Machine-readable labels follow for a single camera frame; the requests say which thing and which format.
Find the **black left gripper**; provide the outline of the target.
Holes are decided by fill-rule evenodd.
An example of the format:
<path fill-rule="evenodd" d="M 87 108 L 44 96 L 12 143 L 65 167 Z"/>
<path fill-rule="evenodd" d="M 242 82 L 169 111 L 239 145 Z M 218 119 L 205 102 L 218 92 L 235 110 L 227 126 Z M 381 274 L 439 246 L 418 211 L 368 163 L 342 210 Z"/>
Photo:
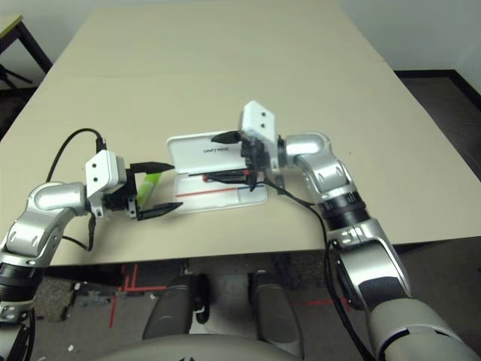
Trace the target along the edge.
<path fill-rule="evenodd" d="M 138 207 L 135 199 L 136 174 L 145 174 L 143 185 L 154 187 L 159 182 L 160 175 L 172 169 L 174 169 L 173 165 L 162 162 L 131 163 L 130 167 L 126 169 L 127 183 L 112 193 L 104 194 L 103 206 L 109 211 L 125 211 L 130 218 L 136 220 L 162 217 L 178 209 L 183 204 L 182 202 L 168 202 L 142 210 Z"/>

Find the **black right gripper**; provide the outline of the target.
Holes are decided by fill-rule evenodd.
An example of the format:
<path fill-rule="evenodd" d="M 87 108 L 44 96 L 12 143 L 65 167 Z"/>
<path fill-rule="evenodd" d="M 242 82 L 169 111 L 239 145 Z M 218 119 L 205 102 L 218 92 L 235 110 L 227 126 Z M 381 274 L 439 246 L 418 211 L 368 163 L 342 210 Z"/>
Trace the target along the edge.
<path fill-rule="evenodd" d="M 249 171 L 211 172 L 208 174 L 208 180 L 223 184 L 243 184 L 252 192 L 257 186 L 259 172 L 270 167 L 270 157 L 265 145 L 257 139 L 242 140 L 239 131 L 219 133 L 214 135 L 211 141 L 218 144 L 236 144 L 242 141 L 241 156 L 245 159 Z"/>

